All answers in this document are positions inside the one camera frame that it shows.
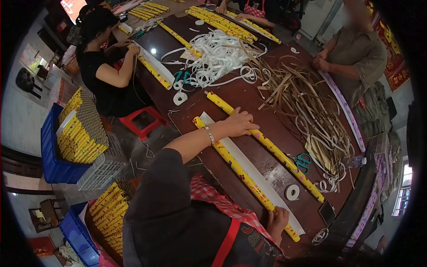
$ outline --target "tape roll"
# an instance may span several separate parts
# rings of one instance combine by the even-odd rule
[[[286,188],[286,198],[290,201],[294,201],[299,196],[299,187],[297,185],[290,185]]]

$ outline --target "checkered apron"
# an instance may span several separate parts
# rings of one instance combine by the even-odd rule
[[[241,208],[236,203],[226,199],[224,195],[219,194],[215,188],[206,183],[202,173],[196,173],[193,176],[190,183],[190,190],[192,200],[202,200],[214,204],[217,209],[229,216],[232,219],[230,230],[233,225],[237,225],[237,227],[239,227],[240,223],[246,223],[247,225],[255,228],[266,239],[276,244],[267,230],[258,221],[255,212],[246,208]]]
[[[249,14],[249,15],[253,15],[255,17],[259,17],[259,18],[265,18],[266,17],[266,13],[264,11],[264,1],[263,0],[263,9],[262,10],[258,10],[254,7],[249,6],[249,0],[248,2],[246,2],[245,8],[243,9],[243,12],[245,14]]]

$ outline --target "red checkered apron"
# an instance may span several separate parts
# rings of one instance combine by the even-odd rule
[[[249,0],[248,2],[246,2],[245,8],[243,9],[243,12],[245,14],[249,14],[249,15],[253,15],[255,17],[259,17],[259,18],[265,18],[266,17],[266,13],[264,11],[264,1],[263,0],[263,9],[262,10],[258,10],[254,7],[249,6]]]
[[[234,243],[240,223],[246,223],[252,226],[266,239],[276,244],[267,230],[258,221],[255,212],[246,208],[241,208],[236,203],[229,201],[225,196],[219,194],[215,188],[206,183],[202,173],[196,173],[193,176],[190,183],[190,190],[192,200],[202,200],[214,204],[217,209],[231,218],[230,228],[216,254],[212,266],[222,266],[222,263]]]

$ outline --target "plastic water bottle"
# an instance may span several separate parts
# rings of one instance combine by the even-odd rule
[[[345,165],[345,168],[361,168],[366,163],[367,163],[367,159],[362,156],[345,158],[343,160],[343,164]]]

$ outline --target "dark wooden tabletop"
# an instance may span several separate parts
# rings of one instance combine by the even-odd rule
[[[202,26],[196,26],[194,24],[195,20],[196,19],[191,16],[181,18],[171,16],[166,18],[163,22],[189,41],[197,34],[207,33],[209,31],[209,25],[204,24]],[[200,30],[200,32],[193,32],[188,29],[189,27]],[[308,68],[311,68],[311,56],[296,42],[292,41],[289,44],[278,45],[258,34],[257,36],[260,37],[261,40],[270,43],[270,45],[268,45],[269,51],[264,55],[264,58],[271,67],[277,67],[278,59],[281,56],[292,55],[300,59]],[[160,60],[163,54],[183,47],[181,43],[160,27],[145,33],[141,38],[136,39],[136,42],[147,51],[155,49],[156,53],[154,56],[158,60]],[[291,47],[294,47],[300,53],[292,53],[290,51]],[[180,55],[181,53],[177,52],[166,57],[165,61],[177,60]],[[301,64],[298,60],[292,58],[286,58],[282,61]],[[167,68],[172,74],[178,71],[181,67],[182,65],[167,65]],[[284,153],[298,155],[305,152],[302,142],[296,136],[292,135],[292,133],[284,126],[278,117],[278,114],[274,114],[271,109],[261,111],[257,109],[261,105],[262,99],[256,89],[256,86],[260,85],[261,82],[248,84],[242,79],[237,79],[231,83],[222,85],[219,88],[197,88],[193,92],[187,93],[188,100],[186,102],[180,106],[176,106],[173,103],[173,96],[176,94],[174,89],[167,91],[139,62],[136,72],[139,82],[144,86],[157,108],[164,116],[169,116],[181,134],[197,129],[192,123],[192,119],[195,116],[199,116],[203,111],[208,113],[214,121],[224,120],[228,117],[224,111],[206,98],[204,91],[207,90],[213,91],[231,106],[240,106],[242,107],[242,110],[247,110],[249,113],[253,114],[254,122],[261,126],[260,131]],[[227,81],[235,75],[236,74],[229,73],[220,78],[216,83]],[[323,96],[330,96],[333,99],[336,99],[326,83],[318,85],[318,88]],[[349,133],[351,143],[355,149],[355,155],[362,155],[343,112],[340,113],[339,118],[347,133]],[[281,243],[281,247],[287,256],[302,256],[307,252],[308,246],[311,244],[313,237],[320,229],[326,227],[318,212],[321,204],[305,190],[305,187],[282,166],[275,156],[273,156],[252,136],[232,138],[232,141],[242,150],[243,153],[245,153],[254,166],[270,182],[304,228],[306,234],[301,236],[301,240],[298,243],[294,243],[286,233],[283,233],[283,240]],[[200,152],[198,156],[206,168],[213,173],[215,179],[231,199],[239,206],[255,211],[261,223],[266,226],[266,220],[268,217],[267,210],[263,208],[247,187],[236,177],[235,173],[228,167],[228,165],[224,163],[223,159],[215,149],[208,147]],[[356,181],[358,173],[359,169],[352,169],[351,174],[353,181]],[[313,183],[319,182],[323,179],[322,172],[315,167],[314,164],[311,164],[307,178]],[[299,200],[297,201],[288,201],[284,196],[286,187],[292,184],[297,184],[300,187]],[[340,182],[340,193],[324,194],[325,199],[329,200],[331,205],[335,208],[336,214],[338,214],[343,207],[350,191],[351,182],[349,176],[347,176]]]

